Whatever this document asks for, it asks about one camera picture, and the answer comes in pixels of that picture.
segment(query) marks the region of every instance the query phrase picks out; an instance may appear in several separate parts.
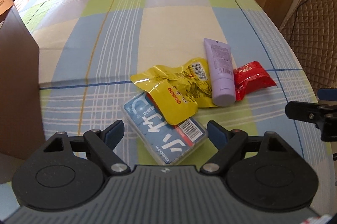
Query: table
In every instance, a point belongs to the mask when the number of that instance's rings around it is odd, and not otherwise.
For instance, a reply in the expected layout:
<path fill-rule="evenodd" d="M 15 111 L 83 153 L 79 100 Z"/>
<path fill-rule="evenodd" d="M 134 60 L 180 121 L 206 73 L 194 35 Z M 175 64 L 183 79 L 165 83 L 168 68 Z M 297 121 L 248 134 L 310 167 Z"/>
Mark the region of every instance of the table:
<path fill-rule="evenodd" d="M 317 102 L 316 97 L 292 50 L 254 0 L 31 0 L 21 17 L 40 47 L 47 138 L 124 120 L 120 105 L 138 92 L 130 76 L 155 64 L 174 67 L 206 57 L 203 38 L 228 43 L 236 67 L 259 61 L 276 87 L 228 108 L 200 109 L 196 118 L 250 135 L 276 131 L 319 176 L 312 207 L 332 212 L 331 146 L 320 141 L 314 125 L 284 114 L 288 101 Z M 154 163 L 127 123 L 115 152 L 130 166 Z M 208 141 L 184 163 L 200 166 L 215 152 Z"/>

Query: purple tube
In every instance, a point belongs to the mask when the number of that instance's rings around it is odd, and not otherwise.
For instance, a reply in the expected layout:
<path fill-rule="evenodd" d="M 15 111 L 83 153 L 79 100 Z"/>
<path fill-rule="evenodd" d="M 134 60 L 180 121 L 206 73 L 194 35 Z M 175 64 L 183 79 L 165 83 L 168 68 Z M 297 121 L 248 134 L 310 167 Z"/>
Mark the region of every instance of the purple tube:
<path fill-rule="evenodd" d="M 208 38 L 203 41 L 211 75 L 213 103 L 229 106 L 236 100 L 230 46 Z"/>

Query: red wrapper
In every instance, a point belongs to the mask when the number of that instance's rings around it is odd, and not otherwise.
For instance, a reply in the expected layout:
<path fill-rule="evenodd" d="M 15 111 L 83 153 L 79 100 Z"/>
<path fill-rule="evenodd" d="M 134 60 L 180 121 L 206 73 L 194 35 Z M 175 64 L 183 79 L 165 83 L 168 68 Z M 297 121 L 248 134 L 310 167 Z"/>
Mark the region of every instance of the red wrapper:
<path fill-rule="evenodd" d="M 257 61 L 234 70 L 236 101 L 241 101 L 246 94 L 262 88 L 276 86 L 274 80 Z"/>

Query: yellow snack package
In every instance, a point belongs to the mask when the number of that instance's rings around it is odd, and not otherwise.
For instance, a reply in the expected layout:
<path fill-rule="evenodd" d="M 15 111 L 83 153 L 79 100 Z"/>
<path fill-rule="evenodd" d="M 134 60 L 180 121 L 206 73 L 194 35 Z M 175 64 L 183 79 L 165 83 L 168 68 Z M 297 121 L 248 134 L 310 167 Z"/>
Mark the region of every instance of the yellow snack package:
<path fill-rule="evenodd" d="M 207 60 L 203 58 L 191 59 L 177 68 L 156 65 L 130 79 L 151 95 L 170 125 L 185 121 L 198 108 L 216 107 Z"/>

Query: tablecloth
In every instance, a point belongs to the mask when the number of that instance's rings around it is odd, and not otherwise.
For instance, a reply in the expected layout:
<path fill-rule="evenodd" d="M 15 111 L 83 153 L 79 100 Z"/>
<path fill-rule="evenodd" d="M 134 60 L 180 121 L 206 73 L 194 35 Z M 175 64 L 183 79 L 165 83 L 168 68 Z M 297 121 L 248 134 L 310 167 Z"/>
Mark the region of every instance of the tablecloth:
<path fill-rule="evenodd" d="M 199 109 L 196 118 L 250 135 L 276 131 L 319 176 L 312 207 L 332 212 L 331 146 L 320 141 L 314 125 L 284 114 L 288 101 L 316 102 L 315 95 L 294 53 L 254 0 L 31 0 L 21 17 L 40 47 L 47 138 L 125 120 L 120 106 L 138 92 L 130 76 L 152 65 L 175 67 L 206 57 L 203 38 L 228 43 L 236 67 L 259 61 L 277 86 L 228 108 Z M 198 164 L 216 152 L 209 142 L 199 149 Z M 115 151 L 130 166 L 153 161 L 128 123 Z"/>

